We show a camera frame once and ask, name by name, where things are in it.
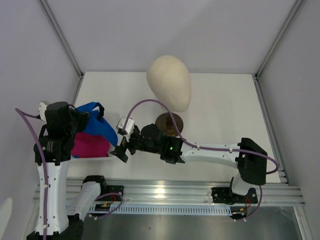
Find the blue cap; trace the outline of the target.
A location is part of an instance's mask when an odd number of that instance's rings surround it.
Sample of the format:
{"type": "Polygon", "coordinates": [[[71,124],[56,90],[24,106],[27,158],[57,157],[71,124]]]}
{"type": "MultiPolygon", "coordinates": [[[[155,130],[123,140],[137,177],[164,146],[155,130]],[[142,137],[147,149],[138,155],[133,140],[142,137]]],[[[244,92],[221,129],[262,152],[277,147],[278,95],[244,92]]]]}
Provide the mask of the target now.
{"type": "Polygon", "coordinates": [[[105,108],[99,102],[89,102],[76,108],[80,113],[89,113],[86,134],[104,137],[113,147],[118,144],[118,136],[113,127],[105,120],[105,108]]]}

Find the cream mannequin head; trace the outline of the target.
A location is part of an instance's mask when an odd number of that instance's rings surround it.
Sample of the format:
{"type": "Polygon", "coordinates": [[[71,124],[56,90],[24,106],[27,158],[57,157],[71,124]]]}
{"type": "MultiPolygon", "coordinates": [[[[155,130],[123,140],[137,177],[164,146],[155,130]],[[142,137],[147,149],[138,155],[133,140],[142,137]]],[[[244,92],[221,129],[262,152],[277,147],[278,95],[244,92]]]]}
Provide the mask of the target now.
{"type": "Polygon", "coordinates": [[[158,57],[146,72],[146,81],[156,98],[172,112],[185,112],[191,102],[192,83],[186,65],[173,55],[158,57]]]}

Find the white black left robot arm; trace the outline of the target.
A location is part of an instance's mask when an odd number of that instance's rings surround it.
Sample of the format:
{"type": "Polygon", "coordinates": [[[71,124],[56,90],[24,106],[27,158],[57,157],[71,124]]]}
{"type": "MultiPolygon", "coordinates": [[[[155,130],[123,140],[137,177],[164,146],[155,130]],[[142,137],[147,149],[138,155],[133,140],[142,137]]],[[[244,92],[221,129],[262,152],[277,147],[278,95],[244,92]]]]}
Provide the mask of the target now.
{"type": "Polygon", "coordinates": [[[107,197],[102,175],[89,175],[79,194],[67,207],[67,174],[77,133],[85,130],[88,112],[79,112],[64,101],[39,104],[39,117],[45,121],[35,136],[34,154],[39,174],[39,214],[28,240],[80,240],[84,221],[95,200],[107,197]]]}

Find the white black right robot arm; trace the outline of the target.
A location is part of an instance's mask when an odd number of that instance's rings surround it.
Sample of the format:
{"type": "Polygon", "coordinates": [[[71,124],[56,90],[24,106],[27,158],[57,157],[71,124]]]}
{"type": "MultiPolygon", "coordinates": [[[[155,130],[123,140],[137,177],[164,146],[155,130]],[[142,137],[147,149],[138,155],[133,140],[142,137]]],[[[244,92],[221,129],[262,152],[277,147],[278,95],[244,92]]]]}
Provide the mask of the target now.
{"type": "Polygon", "coordinates": [[[134,155],[137,151],[159,155],[168,164],[210,163],[228,166],[237,170],[232,178],[228,197],[233,202],[241,201],[253,186],[266,184],[267,153],[252,139],[243,137],[239,143],[197,145],[187,143],[180,137],[167,136],[155,124],[139,129],[134,125],[130,133],[123,136],[111,155],[126,163],[126,152],[134,155]]]}

